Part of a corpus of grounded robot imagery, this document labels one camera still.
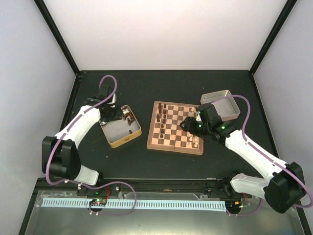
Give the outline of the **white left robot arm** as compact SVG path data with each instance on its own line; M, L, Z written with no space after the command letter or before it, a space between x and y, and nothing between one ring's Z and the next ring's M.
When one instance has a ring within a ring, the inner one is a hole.
M100 173L82 165L78 147L96 123L107 124L122 118L115 91L116 87L100 86L98 94L85 100L77 115L63 130L43 139L42 171L50 184L57 184L50 179L54 176L86 184L93 195L104 192L105 183L100 180Z

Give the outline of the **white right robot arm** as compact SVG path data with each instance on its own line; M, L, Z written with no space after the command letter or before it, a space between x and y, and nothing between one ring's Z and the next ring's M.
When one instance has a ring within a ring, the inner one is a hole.
M278 213L285 213L308 192L302 167L277 158L252 141L232 121L223 121L216 108L206 103L195 108L197 117L186 117L183 131L212 140L235 152L254 167L261 178L239 173L222 185L225 196L247 193L264 199Z

